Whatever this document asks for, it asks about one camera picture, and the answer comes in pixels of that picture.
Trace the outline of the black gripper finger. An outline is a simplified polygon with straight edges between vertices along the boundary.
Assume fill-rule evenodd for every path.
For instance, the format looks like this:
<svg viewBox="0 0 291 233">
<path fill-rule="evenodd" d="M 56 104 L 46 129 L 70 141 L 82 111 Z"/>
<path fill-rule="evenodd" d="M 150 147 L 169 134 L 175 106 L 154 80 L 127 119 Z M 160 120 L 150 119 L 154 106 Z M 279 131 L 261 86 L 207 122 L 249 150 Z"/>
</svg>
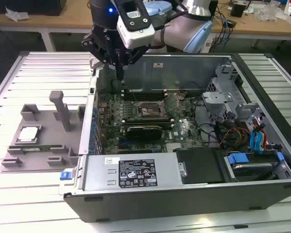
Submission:
<svg viewBox="0 0 291 233">
<path fill-rule="evenodd" d="M 103 64 L 113 66 L 115 77 L 119 80 L 119 58 L 107 33 L 100 40 L 91 32 L 83 38 L 81 45 Z"/>
<path fill-rule="evenodd" d="M 149 49 L 149 46 L 142 46 L 132 50 L 125 49 L 121 51 L 119 57 L 119 80 L 124 78 L 124 70 L 128 65 L 135 64 Z"/>
</svg>

